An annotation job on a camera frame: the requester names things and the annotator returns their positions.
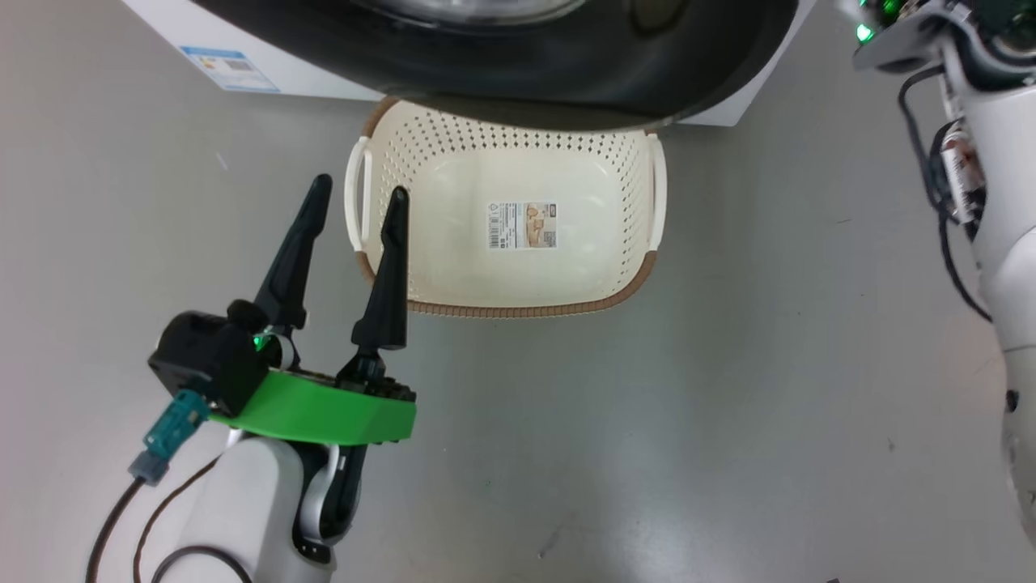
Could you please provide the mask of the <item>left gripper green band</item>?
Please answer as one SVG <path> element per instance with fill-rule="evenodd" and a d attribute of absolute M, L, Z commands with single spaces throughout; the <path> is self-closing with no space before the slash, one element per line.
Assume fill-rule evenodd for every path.
<path fill-rule="evenodd" d="M 247 331 L 266 327 L 300 330 L 313 250 L 329 211 L 333 178 L 314 178 L 267 276 L 251 302 L 231 303 L 231 321 Z M 408 337 L 410 294 L 410 192 L 396 187 L 382 225 L 381 259 L 352 343 L 359 351 L 402 350 Z M 212 418 L 248 434 L 340 446 L 410 439 L 418 395 L 384 377 L 342 388 L 333 377 L 300 368 L 290 337 L 269 331 L 247 336 L 237 328 L 206 343 L 206 393 L 214 396 Z"/>

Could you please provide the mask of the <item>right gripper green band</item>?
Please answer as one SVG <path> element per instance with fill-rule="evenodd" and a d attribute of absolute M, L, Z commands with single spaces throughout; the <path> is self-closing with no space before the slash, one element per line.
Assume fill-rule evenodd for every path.
<path fill-rule="evenodd" d="M 978 90 L 1034 82 L 1033 1 L 843 1 L 856 70 L 905 74 L 954 54 Z"/>

